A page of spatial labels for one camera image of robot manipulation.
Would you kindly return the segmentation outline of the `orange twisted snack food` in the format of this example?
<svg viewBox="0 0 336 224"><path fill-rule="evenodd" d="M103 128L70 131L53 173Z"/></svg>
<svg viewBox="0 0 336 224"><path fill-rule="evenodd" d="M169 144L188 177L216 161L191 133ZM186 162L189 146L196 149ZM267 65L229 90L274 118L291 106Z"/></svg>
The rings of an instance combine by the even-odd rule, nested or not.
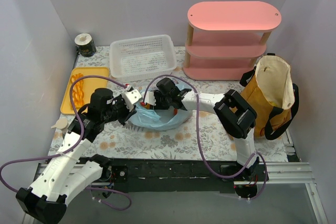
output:
<svg viewBox="0 0 336 224"><path fill-rule="evenodd" d="M78 80L81 77L83 77L82 73L72 75L70 78L70 84L73 84L76 80ZM73 87L72 97L76 109L79 109L84 105L83 80L78 81Z"/></svg>

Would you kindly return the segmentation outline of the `blue plastic grocery bag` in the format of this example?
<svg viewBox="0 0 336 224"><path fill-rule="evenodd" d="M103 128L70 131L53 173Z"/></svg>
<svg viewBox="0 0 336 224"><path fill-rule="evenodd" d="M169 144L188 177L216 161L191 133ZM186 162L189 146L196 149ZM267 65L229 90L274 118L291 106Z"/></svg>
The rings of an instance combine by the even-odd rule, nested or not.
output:
<svg viewBox="0 0 336 224"><path fill-rule="evenodd" d="M166 131L175 129L188 120L193 111L178 110L174 114L174 108L168 110L148 110L136 104L136 114L129 118L129 122L138 127L143 127L155 131Z"/></svg>

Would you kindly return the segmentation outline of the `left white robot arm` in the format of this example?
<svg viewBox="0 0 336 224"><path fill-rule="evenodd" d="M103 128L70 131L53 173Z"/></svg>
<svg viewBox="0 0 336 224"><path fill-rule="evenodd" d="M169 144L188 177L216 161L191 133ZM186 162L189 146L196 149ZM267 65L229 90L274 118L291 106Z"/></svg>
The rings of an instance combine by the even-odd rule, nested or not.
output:
<svg viewBox="0 0 336 224"><path fill-rule="evenodd" d="M141 98L131 86L117 97L110 89L97 88L68 127L58 156L50 160L28 188L18 190L16 199L23 211L42 223L59 223L68 204L91 183L126 180L126 166L114 166L109 158L99 154L89 158L75 173L72 169L105 124L125 124L136 113L135 105Z"/></svg>

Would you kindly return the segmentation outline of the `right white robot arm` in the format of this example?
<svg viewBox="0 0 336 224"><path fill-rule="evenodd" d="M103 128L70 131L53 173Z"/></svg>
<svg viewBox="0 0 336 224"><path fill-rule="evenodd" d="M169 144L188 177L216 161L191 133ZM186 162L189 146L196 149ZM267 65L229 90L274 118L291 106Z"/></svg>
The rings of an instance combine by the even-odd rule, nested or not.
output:
<svg viewBox="0 0 336 224"><path fill-rule="evenodd" d="M236 90L230 89L222 94L200 93L191 84L187 88L179 88L166 77L156 84L156 89L145 92L144 102L154 110L175 108L217 115L234 140L238 176L248 181L257 174L255 164L258 157L253 137L257 113Z"/></svg>

